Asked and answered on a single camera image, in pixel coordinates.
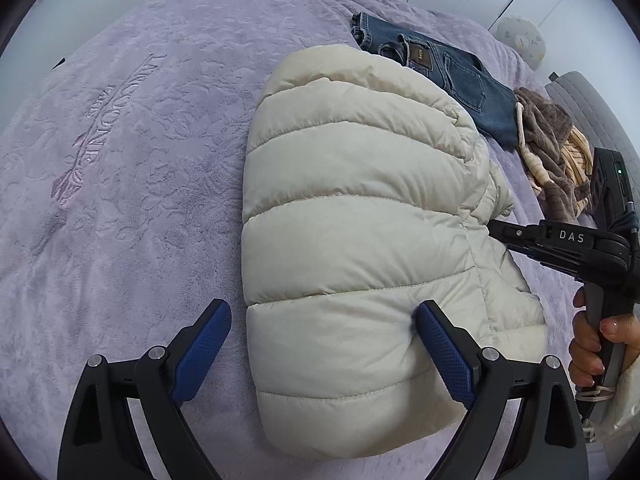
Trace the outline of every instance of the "lavender blanket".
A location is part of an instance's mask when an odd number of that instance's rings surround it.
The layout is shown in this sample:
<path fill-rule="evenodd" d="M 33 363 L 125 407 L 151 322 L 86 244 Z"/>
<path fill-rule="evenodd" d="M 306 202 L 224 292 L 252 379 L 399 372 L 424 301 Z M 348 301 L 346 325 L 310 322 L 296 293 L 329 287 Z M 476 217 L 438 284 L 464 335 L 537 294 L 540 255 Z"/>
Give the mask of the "lavender blanket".
<path fill-rule="evenodd" d="M 287 54 L 356 46 L 349 20 L 361 10 L 472 51 L 502 83 L 545 94 L 478 24 L 399 0 L 152 0 L 55 69 L 0 136 L 0 415 L 45 478 L 56 476 L 84 361 L 166 344 L 212 298 L 232 306 L 233 327 L 182 412 L 223 478 L 418 479 L 445 449 L 454 427 L 362 460 L 285 456 L 264 437 L 248 365 L 239 244 L 255 103 Z M 518 157 L 490 148 L 517 196 L 514 220 L 537 222 Z M 518 263 L 545 307 L 549 349 L 567 364 L 575 285 Z M 150 466 L 166 477 L 157 456 Z"/>

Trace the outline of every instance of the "screw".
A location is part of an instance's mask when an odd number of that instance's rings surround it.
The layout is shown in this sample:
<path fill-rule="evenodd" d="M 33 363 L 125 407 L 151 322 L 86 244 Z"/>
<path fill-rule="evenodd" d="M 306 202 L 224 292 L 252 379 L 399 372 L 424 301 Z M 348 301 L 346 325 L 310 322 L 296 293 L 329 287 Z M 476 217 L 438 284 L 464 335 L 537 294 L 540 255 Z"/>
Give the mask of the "screw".
<path fill-rule="evenodd" d="M 151 359 L 159 359 L 164 355 L 164 348 L 161 346 L 154 346 L 148 353 Z"/>
<path fill-rule="evenodd" d="M 558 359 L 555 355 L 549 355 L 545 359 L 545 363 L 550 368 L 559 368 L 560 367 L 560 359 Z"/>
<path fill-rule="evenodd" d="M 498 357 L 500 357 L 500 352 L 498 352 L 495 348 L 488 346 L 487 348 L 482 349 L 482 357 L 488 359 L 489 361 L 497 361 Z"/>
<path fill-rule="evenodd" d="M 99 365 L 102 362 L 102 356 L 101 355 L 92 355 L 91 357 L 89 357 L 87 359 L 87 364 L 91 367 L 91 368 L 95 368 L 97 367 L 97 365 Z"/>

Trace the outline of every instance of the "gray headboard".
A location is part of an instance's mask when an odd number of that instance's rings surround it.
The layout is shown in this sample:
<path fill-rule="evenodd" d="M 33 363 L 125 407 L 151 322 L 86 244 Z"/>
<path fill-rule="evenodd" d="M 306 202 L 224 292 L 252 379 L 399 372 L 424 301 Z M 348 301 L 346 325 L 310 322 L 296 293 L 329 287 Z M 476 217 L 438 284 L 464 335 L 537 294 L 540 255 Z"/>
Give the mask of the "gray headboard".
<path fill-rule="evenodd" d="M 551 100 L 564 108 L 592 146 L 617 150 L 625 157 L 636 208 L 640 210 L 640 157 L 620 122 L 580 72 L 567 72 L 546 85 Z"/>

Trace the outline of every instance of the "jacket sleeve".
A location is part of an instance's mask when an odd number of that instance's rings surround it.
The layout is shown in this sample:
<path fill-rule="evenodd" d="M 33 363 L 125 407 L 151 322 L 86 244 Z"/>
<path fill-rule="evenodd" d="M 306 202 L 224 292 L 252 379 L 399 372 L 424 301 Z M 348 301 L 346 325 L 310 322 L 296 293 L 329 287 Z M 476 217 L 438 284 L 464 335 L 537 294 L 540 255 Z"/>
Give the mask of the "jacket sleeve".
<path fill-rule="evenodd" d="M 594 426 L 614 469 L 640 433 L 640 358 L 620 375 L 606 418 Z"/>

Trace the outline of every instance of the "finger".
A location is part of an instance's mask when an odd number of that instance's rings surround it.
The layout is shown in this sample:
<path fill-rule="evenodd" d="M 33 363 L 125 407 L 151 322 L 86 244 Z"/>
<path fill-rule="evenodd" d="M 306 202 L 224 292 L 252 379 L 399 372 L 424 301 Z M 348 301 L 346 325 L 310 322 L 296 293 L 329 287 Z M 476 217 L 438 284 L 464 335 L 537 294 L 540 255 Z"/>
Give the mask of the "finger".
<path fill-rule="evenodd" d="M 582 386 L 588 388 L 593 386 L 593 377 L 587 372 L 580 370 L 573 362 L 569 363 L 569 377 L 576 386 Z"/>
<path fill-rule="evenodd" d="M 574 296 L 574 307 L 575 308 L 582 308 L 584 306 L 587 305 L 587 302 L 584 299 L 584 289 L 582 287 L 580 287 L 578 289 L 578 292 L 575 293 Z"/>
<path fill-rule="evenodd" d="M 604 365 L 601 359 L 593 352 L 578 345 L 575 339 L 569 345 L 569 354 L 571 354 L 572 362 L 583 372 L 589 375 L 601 375 L 604 373 Z"/>
<path fill-rule="evenodd" d="M 626 353 L 622 371 L 629 368 L 640 355 L 640 321 L 633 314 L 614 316 L 600 322 L 604 337 L 613 343 L 625 343 Z"/>
<path fill-rule="evenodd" d="M 578 345 L 591 352 L 600 351 L 600 337 L 595 329 L 587 322 L 583 310 L 574 316 L 574 337 Z"/>
<path fill-rule="evenodd" d="M 625 343 L 640 350 L 640 321 L 633 314 L 607 317 L 600 322 L 600 330 L 612 343 Z"/>

